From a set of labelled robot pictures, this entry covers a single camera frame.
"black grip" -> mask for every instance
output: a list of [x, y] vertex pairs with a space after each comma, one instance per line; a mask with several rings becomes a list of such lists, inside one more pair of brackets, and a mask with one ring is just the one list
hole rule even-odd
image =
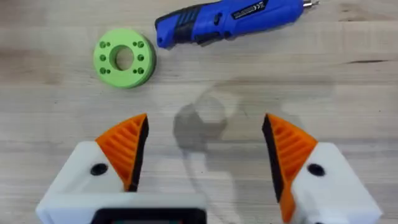
[[179, 15], [177, 22], [175, 24], [175, 27], [174, 27], [173, 40], [175, 43], [191, 42], [193, 26], [195, 25], [195, 22], [197, 20], [197, 17], [199, 15], [201, 8], [203, 6], [206, 6], [209, 4], [214, 4], [214, 3], [215, 2], [205, 3], [205, 4], [197, 4], [194, 6], [185, 7], [183, 9], [179, 9], [177, 11], [174, 11], [167, 15], [159, 17], [155, 21], [155, 28], [157, 29], [157, 26], [159, 25], [160, 22], [162, 22], [170, 17]]

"black screw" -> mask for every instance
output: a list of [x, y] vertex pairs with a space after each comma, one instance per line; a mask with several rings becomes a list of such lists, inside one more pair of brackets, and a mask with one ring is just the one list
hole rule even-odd
[[326, 172], [324, 168], [321, 165], [318, 164], [310, 164], [307, 166], [308, 171], [317, 177], [323, 177]]
[[104, 173], [106, 173], [107, 170], [108, 170], [108, 165], [104, 163], [99, 163], [93, 165], [93, 167], [90, 170], [90, 173], [92, 175], [103, 175]]

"rotary tool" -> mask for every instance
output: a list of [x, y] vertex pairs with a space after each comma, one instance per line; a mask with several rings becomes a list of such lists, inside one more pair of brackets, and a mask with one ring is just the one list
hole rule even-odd
[[317, 0], [222, 0], [179, 9], [155, 21], [157, 45], [203, 45], [296, 21]]

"center hole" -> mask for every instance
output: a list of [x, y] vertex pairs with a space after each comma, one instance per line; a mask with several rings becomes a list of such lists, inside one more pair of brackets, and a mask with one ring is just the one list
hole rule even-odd
[[116, 53], [115, 64], [119, 70], [127, 70], [134, 61], [134, 54], [130, 48], [121, 46]]

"metal bit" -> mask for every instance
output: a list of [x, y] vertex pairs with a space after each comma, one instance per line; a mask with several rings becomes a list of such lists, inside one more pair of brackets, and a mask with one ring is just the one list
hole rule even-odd
[[308, 9], [319, 4], [319, 0], [304, 0], [304, 8]]

